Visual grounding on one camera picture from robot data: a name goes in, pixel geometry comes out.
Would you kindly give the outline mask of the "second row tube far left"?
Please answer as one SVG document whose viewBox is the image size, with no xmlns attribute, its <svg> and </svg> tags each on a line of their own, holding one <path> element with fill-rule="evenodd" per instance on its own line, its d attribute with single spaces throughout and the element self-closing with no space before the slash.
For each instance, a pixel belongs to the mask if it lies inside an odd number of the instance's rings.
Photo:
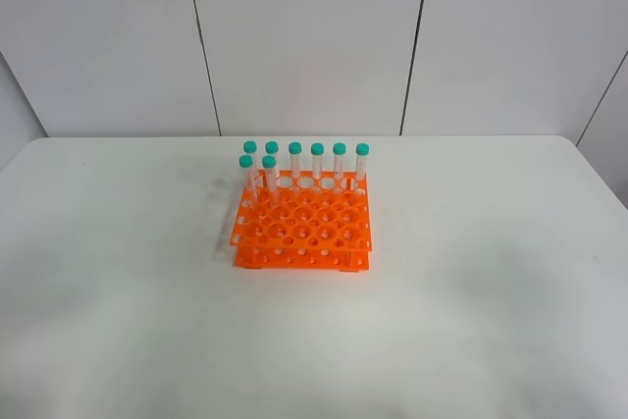
<svg viewBox="0 0 628 419">
<path fill-rule="evenodd" d="M 256 204 L 256 168 L 254 165 L 254 159 L 250 154 L 243 154 L 239 157 L 238 162 L 243 175 L 244 190 L 248 193 L 251 204 Z"/>
</svg>

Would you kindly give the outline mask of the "test tube with teal cap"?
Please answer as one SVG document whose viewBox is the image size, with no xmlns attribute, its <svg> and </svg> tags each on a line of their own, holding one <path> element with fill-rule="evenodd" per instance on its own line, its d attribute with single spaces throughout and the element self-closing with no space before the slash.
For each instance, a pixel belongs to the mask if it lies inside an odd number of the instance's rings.
<svg viewBox="0 0 628 419">
<path fill-rule="evenodd" d="M 267 191 L 269 193 L 269 201 L 272 205 L 276 205 L 279 201 L 276 157 L 271 154 L 265 155 L 262 159 L 262 167 L 264 170 Z"/>
</svg>

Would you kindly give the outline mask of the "orange test tube rack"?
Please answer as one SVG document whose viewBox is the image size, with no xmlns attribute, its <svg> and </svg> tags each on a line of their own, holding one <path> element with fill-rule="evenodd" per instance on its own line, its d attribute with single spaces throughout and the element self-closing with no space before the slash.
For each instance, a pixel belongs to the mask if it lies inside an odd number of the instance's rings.
<svg viewBox="0 0 628 419">
<path fill-rule="evenodd" d="M 312 269 L 360 272 L 373 250 L 368 181 L 334 173 L 315 181 L 281 170 L 277 191 L 244 188 L 230 237 L 234 265 L 245 269 Z"/>
</svg>

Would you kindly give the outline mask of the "back row tube far right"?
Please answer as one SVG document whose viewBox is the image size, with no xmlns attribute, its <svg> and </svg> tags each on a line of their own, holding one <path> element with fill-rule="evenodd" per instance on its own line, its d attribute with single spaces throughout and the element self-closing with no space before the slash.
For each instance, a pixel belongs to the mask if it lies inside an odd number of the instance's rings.
<svg viewBox="0 0 628 419">
<path fill-rule="evenodd" d="M 362 194 L 363 186 L 366 181 L 367 158 L 369 156 L 370 147 L 367 143 L 361 142 L 356 145 L 356 162 L 355 162 L 355 193 Z"/>
</svg>

